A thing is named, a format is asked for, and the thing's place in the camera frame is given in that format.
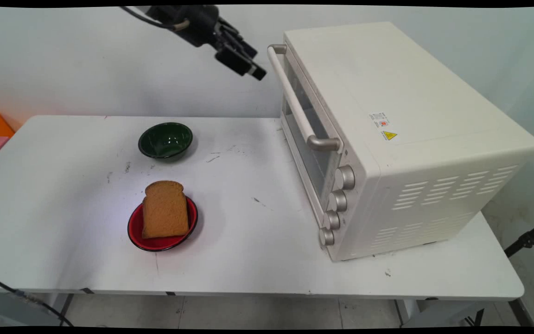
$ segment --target red bowl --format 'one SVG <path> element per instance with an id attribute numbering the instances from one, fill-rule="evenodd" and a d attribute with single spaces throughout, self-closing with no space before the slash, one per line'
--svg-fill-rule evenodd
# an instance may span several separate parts
<path id="1" fill-rule="evenodd" d="M 180 245 L 185 241 L 197 226 L 197 207 L 189 197 L 187 199 L 187 216 L 189 216 L 189 232 L 176 237 L 143 239 L 141 233 L 144 230 L 144 203 L 136 207 L 129 218 L 127 233 L 133 245 L 145 251 L 163 251 Z"/>

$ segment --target oven glass window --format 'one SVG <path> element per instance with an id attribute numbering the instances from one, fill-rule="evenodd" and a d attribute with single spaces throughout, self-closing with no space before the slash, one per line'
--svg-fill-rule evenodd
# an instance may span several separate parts
<path id="1" fill-rule="evenodd" d="M 284 58 L 284 60 L 288 79 L 290 80 L 292 88 L 294 89 L 294 93 L 296 94 L 296 97 L 298 97 L 299 103 L 306 114 L 306 118 L 308 118 L 310 125 L 314 130 L 314 134 L 317 138 L 329 138 L 326 130 L 324 129 L 323 124 L 321 123 L 320 119 L 318 118 L 318 115 L 316 114 L 316 111 L 314 110 L 312 103 L 306 95 L 306 92 L 303 89 L 302 85 L 300 84 L 298 76 L 296 76 L 293 69 L 290 67 L 288 59 Z M 323 211 L 326 211 L 326 205 L 329 199 L 329 192 L 331 192 L 331 189 L 327 189 L 325 187 L 325 180 L 328 175 L 332 175 L 332 173 L 334 173 L 335 168 L 339 164 L 339 159 L 341 158 L 341 156 L 335 151 L 322 152 L 315 151 L 309 148 L 302 137 L 302 133 L 300 132 L 298 123 L 296 123 L 296 120 L 294 119 L 294 115 L 292 114 L 290 106 L 285 100 L 284 116 L 286 116 L 286 121 L 288 122 L 290 131 L 292 133 L 292 136 L 294 137 L 294 142 L 298 147 L 298 151 L 300 153 L 300 156 L 302 157 L 302 161 L 304 162 L 306 171 L 308 172 L 308 175 L 310 177 L 310 182 L 312 183 L 314 191 L 318 196 L 318 201 L 320 202 Z"/>

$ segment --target sticker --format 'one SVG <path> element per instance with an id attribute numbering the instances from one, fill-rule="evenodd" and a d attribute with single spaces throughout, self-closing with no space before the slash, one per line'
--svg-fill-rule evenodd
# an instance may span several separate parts
<path id="1" fill-rule="evenodd" d="M 369 114 L 369 116 L 372 122 L 376 125 L 377 129 L 380 131 L 384 141 L 393 140 L 393 143 L 401 141 L 401 136 L 396 138 L 400 132 L 400 129 L 397 127 L 396 120 L 391 122 L 384 112 Z"/>
<path id="2" fill-rule="evenodd" d="M 391 140 L 397 136 L 396 133 L 388 132 L 388 131 L 382 131 L 382 134 L 384 137 L 386 137 L 386 140 Z"/>

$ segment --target yellow warning triangle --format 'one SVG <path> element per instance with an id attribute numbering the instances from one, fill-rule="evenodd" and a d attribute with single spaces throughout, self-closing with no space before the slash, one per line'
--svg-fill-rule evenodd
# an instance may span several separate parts
<path id="1" fill-rule="evenodd" d="M 383 133 L 386 136 L 386 139 L 388 139 L 388 140 L 391 140 L 391 139 L 395 138 L 395 136 L 397 136 L 396 133 L 392 133 L 392 132 L 383 131 Z"/>

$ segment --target toast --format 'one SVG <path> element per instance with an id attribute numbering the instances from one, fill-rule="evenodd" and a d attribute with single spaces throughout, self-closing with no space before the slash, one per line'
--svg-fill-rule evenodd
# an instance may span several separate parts
<path id="1" fill-rule="evenodd" d="M 174 237 L 189 231 L 183 186 L 173 180 L 159 180 L 146 187 L 144 239 Z"/>

